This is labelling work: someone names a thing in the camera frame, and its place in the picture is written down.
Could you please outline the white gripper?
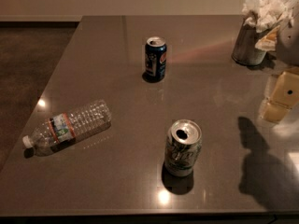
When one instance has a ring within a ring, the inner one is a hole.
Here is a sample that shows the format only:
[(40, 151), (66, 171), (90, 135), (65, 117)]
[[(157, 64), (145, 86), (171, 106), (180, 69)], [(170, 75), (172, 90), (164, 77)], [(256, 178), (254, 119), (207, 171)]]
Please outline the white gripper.
[[(261, 32), (255, 48), (262, 51), (277, 50), (277, 58), (288, 65), (299, 66), (299, 16), (292, 23), (284, 21), (280, 26)], [(261, 118), (280, 123), (299, 103), (299, 73), (286, 70), (280, 75), (271, 75), (265, 86), (261, 103)]]

